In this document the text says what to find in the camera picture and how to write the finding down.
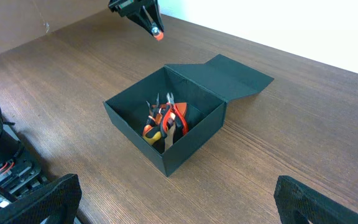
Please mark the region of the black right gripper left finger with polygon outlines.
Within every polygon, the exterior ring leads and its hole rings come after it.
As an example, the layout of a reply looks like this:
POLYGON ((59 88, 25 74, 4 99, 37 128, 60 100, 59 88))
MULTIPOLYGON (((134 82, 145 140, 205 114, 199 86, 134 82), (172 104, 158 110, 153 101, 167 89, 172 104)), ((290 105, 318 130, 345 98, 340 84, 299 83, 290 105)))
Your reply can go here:
POLYGON ((67 174, 17 198, 0 187, 10 204, 0 207, 0 223, 73 223, 82 191, 76 174, 67 174))

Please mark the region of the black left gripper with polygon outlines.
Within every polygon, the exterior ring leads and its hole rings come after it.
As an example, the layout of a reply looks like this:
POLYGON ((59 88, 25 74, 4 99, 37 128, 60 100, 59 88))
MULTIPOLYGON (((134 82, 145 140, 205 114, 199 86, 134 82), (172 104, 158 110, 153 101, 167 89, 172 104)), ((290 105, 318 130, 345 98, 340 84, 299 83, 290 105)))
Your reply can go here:
POLYGON ((127 16, 129 20, 143 27, 149 34, 152 34, 153 26, 164 31, 157 0, 110 0, 108 8, 112 12, 117 12, 121 17, 127 16))

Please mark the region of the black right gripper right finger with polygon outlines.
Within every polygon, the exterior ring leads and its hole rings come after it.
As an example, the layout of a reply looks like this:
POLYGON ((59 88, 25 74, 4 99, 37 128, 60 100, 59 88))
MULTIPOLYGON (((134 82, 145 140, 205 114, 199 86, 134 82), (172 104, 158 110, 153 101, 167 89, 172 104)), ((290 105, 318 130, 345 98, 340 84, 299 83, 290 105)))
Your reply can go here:
POLYGON ((288 175, 278 177, 273 197, 284 224, 358 224, 358 213, 288 175))

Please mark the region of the small red cutting pliers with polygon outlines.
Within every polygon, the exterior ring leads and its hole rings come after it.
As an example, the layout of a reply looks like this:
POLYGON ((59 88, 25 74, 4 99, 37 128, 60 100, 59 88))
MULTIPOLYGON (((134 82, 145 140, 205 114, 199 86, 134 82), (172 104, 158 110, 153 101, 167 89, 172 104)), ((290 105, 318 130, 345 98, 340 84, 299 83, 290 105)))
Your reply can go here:
POLYGON ((168 136, 168 120, 176 122, 179 121, 179 127, 181 128, 182 135, 186 135, 189 131, 188 123, 185 119, 187 112, 187 103, 175 103, 173 93, 167 93, 167 103, 165 107, 165 112, 162 114, 162 119, 160 122, 160 131, 163 138, 168 136))

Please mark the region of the black box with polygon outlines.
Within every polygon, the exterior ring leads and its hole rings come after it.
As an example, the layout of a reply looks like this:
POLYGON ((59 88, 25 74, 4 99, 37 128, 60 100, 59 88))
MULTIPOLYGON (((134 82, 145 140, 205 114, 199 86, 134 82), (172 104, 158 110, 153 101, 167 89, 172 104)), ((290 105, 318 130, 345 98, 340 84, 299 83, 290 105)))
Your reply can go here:
POLYGON ((104 107, 119 129, 165 176, 174 173, 224 124, 227 104, 256 95, 273 78, 218 54, 205 63, 166 64, 116 96, 104 107), (149 114, 147 102, 186 103, 189 132, 167 150, 156 149, 142 138, 149 114))

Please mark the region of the orange scraper with tan handle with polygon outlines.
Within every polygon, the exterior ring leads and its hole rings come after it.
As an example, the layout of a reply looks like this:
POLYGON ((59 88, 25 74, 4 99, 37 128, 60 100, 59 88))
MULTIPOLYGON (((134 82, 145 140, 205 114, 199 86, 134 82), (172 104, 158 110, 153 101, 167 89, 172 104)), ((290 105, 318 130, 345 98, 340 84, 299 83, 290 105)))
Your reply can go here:
POLYGON ((166 104, 160 123, 165 151, 188 132, 188 125, 185 119, 186 110, 187 103, 179 103, 177 105, 166 104))

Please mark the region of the orange black needle-nose pliers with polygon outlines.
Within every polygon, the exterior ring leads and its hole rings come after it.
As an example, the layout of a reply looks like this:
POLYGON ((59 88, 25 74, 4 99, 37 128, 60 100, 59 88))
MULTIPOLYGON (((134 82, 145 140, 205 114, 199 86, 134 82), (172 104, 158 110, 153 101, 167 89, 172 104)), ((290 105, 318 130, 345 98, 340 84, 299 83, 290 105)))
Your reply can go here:
POLYGON ((146 121, 146 124, 143 129, 143 136, 146 136, 146 134, 152 130, 152 128, 157 127, 161 122, 161 107, 160 107, 160 97, 159 94, 157 94, 157 99, 155 101, 154 105, 151 105, 148 101, 146 101, 147 106, 149 108, 149 115, 146 121))

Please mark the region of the yellow black ratchet screwdriver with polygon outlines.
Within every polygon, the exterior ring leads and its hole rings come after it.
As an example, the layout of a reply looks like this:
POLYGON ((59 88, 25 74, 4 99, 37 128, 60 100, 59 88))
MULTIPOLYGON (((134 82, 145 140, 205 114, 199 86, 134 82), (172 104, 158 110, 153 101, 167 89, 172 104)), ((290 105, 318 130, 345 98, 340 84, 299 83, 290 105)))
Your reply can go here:
POLYGON ((143 139, 151 146, 156 143, 161 137, 161 131, 159 126, 146 125, 142 133, 143 139))

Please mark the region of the orange socket bit rail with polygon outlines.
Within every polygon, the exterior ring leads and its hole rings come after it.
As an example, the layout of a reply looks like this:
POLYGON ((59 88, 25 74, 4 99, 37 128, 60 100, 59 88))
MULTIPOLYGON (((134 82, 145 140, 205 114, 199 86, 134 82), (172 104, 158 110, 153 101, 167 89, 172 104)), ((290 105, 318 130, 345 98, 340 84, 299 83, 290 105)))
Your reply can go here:
POLYGON ((161 31, 158 27, 153 27, 152 30, 152 35, 153 37, 157 40, 157 41, 161 41, 164 38, 164 33, 163 31, 161 31))

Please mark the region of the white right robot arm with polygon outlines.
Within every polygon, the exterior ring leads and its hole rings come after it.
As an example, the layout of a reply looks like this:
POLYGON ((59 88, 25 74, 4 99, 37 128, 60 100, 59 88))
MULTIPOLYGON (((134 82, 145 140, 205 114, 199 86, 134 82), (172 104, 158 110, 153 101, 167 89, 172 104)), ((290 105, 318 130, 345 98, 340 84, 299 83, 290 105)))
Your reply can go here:
MULTIPOLYGON (((203 114, 199 109, 186 103, 173 103, 171 95, 167 98, 165 106, 152 107, 155 112, 163 112, 160 125, 163 126, 168 117, 175 114, 177 117, 184 116, 185 121, 193 127, 190 133, 176 139, 169 150, 157 154, 159 159, 167 159, 163 162, 163 172, 170 175, 216 133, 217 129, 213 124, 219 127, 223 125, 227 104, 222 103, 210 114, 203 114)), ((18 141, 6 134, 3 124, 0 109, 0 166, 19 152, 18 141)), ((358 223, 358 213, 288 175, 278 177, 274 197, 282 223, 358 223)))

